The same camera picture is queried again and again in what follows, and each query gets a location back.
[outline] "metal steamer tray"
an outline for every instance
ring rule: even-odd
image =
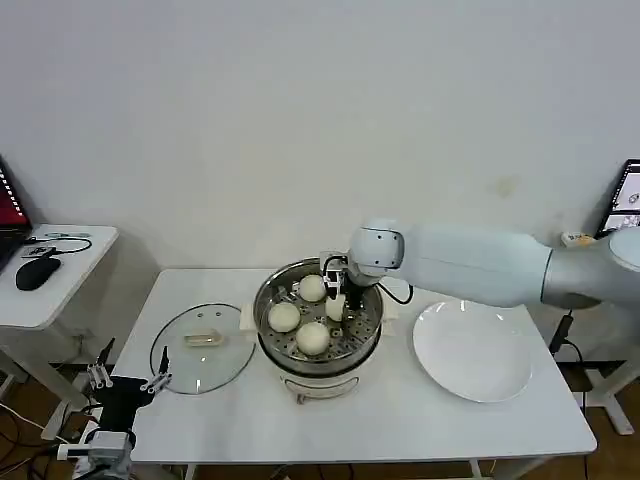
[[[362,309],[347,310],[342,322],[334,322],[325,313],[326,298],[316,303],[307,302],[297,293],[305,276],[320,273],[318,258],[302,260],[278,270],[260,287],[253,304],[253,315],[260,344],[277,365],[297,375],[325,378],[348,372],[373,352],[380,338],[383,303],[378,289],[369,288],[363,295]],[[325,352],[307,356],[298,350],[298,328],[287,333],[271,329],[269,310],[281,302],[291,303],[300,311],[298,328],[309,322],[320,322],[329,328],[331,340]]]

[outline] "computer mouse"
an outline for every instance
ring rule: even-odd
[[[60,268],[62,262],[57,258],[40,257],[25,263],[16,272],[18,290],[35,290]]]

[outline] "pot handle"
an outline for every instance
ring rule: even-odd
[[[247,340],[252,342],[256,341],[257,337],[255,334],[258,329],[253,319],[253,305],[250,303],[243,305],[240,310],[240,331],[246,335]]]

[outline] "steamed bun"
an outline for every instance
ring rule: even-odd
[[[298,349],[307,355],[319,355],[329,347],[329,329],[319,322],[300,327],[296,333]]]
[[[307,275],[300,281],[300,296],[307,302],[319,302],[327,294],[320,275]]]
[[[287,333],[300,323],[300,312],[295,305],[278,303],[269,310],[269,326],[279,333]]]

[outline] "pot lid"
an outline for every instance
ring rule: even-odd
[[[240,331],[240,310],[223,303],[191,307],[160,331],[149,359],[154,375],[165,346],[172,374],[166,388],[190,395],[231,382],[249,363],[255,349]]]

